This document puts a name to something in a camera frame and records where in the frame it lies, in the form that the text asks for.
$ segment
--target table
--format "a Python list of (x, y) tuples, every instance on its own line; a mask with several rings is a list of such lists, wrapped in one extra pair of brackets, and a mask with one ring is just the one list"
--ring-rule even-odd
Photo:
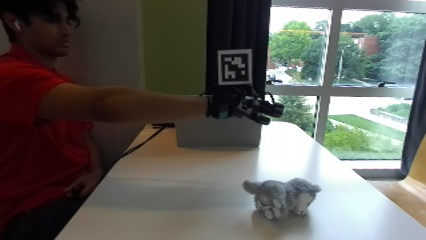
[[(308, 216), (268, 221), (242, 181), (294, 177), (322, 192)], [(117, 163), (57, 239), (423, 240), (426, 229), (296, 125), (272, 123), (252, 149), (177, 148), (165, 130)]]

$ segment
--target stuffed animal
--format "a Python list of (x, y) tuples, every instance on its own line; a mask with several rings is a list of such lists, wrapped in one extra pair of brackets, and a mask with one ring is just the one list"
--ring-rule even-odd
[(254, 195), (256, 209), (269, 220), (286, 218), (289, 212), (305, 216), (308, 207), (321, 191), (318, 185), (301, 178), (294, 178), (289, 182), (246, 180), (242, 188)]

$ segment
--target black curtain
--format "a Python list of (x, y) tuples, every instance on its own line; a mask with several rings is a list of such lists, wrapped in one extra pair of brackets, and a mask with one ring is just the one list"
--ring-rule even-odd
[(418, 79), (414, 90), (411, 113), (407, 124), (407, 133), (405, 136), (402, 150), (402, 174), (407, 175), (418, 147), (426, 133), (426, 43), (422, 53), (422, 62), (419, 67)]
[(270, 0), (208, 1), (206, 94), (218, 83), (217, 51), (252, 49), (253, 88), (264, 98), (270, 6)]

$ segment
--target robotic glove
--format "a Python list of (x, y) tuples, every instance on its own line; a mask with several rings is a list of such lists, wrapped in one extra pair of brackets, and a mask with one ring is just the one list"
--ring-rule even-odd
[(269, 117), (281, 117), (284, 105), (269, 103), (256, 94), (250, 85), (216, 86), (208, 96), (206, 116), (217, 119), (248, 117), (254, 122), (268, 125)]

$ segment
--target green wall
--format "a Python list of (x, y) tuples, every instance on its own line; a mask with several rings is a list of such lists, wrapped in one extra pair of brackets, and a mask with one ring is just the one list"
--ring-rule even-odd
[(205, 86), (208, 0), (141, 0), (147, 90), (197, 95)]

